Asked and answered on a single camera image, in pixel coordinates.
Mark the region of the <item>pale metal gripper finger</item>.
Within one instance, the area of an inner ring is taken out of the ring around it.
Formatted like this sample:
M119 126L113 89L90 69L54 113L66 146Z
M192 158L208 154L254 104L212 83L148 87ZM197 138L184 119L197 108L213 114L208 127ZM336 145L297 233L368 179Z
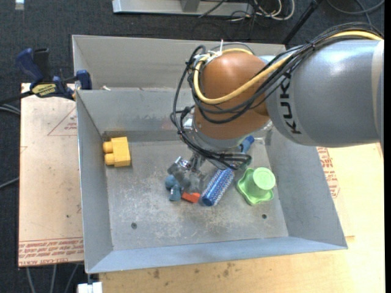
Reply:
M167 169L168 174L172 175L184 188L190 187L189 171L190 163L181 156Z
M199 193L203 192L204 174L202 172L191 172L189 175L189 192Z

